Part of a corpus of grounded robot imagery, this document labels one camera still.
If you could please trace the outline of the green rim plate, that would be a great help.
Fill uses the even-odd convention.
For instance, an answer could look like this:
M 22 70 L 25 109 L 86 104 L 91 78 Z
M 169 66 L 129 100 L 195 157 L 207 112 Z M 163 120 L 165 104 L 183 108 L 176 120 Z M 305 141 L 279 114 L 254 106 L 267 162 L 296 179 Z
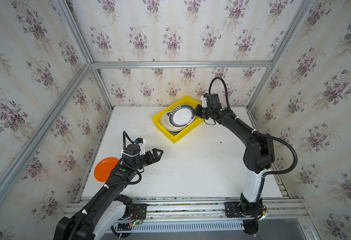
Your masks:
M 190 105 L 179 105 L 168 114 L 168 121 L 173 127 L 186 127 L 195 118 L 194 108 Z

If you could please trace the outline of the translucent white plate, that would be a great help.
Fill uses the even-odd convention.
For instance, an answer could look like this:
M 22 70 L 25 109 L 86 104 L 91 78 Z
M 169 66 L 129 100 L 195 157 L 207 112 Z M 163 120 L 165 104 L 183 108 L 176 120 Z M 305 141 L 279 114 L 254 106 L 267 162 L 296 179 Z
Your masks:
M 175 127 L 175 126 L 172 126 L 172 125 L 163 125 L 163 127 L 169 131 L 169 132 L 172 132 L 172 133 L 179 133 L 181 132 L 183 129 L 185 129 L 186 127 Z

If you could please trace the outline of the orange plate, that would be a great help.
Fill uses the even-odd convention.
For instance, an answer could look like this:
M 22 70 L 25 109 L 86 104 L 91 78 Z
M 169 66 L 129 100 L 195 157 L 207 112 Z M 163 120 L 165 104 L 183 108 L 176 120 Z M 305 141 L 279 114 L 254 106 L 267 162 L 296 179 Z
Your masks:
M 99 182 L 105 183 L 118 162 L 119 159 L 114 157 L 108 157 L 101 160 L 94 169 L 95 179 Z

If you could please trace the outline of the cream plate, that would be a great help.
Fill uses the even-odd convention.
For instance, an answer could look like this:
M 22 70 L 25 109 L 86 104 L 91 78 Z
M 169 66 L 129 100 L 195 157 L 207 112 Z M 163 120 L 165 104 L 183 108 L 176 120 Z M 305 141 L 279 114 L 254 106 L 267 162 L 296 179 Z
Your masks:
M 167 129 L 167 130 L 175 130 L 176 127 L 174 127 L 173 125 L 170 124 L 169 122 L 169 113 L 170 111 L 164 113 L 161 118 L 160 118 L 160 123 L 161 125 Z

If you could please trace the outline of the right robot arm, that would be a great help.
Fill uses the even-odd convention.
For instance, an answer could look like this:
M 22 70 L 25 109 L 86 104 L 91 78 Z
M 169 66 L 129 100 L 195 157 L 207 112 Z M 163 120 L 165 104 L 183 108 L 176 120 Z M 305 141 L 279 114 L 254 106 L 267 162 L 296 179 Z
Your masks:
M 239 209 L 245 217 L 260 219 L 263 213 L 261 194 L 265 183 L 264 174 L 274 161 L 272 141 L 256 135 L 256 130 L 240 120 L 230 108 L 223 108 L 217 94 L 204 94 L 202 104 L 197 105 L 194 113 L 198 118 L 211 119 L 226 127 L 245 145 L 243 162 L 248 172 Z

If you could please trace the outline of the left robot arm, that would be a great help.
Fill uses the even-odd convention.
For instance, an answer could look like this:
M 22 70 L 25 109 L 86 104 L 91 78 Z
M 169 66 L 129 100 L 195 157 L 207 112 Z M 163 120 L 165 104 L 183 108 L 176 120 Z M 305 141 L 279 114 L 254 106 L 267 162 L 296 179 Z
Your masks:
M 141 153 L 143 144 L 134 142 L 121 151 L 121 159 L 92 199 L 71 218 L 63 217 L 57 224 L 55 240 L 99 240 L 119 219 L 129 218 L 131 198 L 121 192 L 142 180 L 139 170 L 160 161 L 163 150 Z

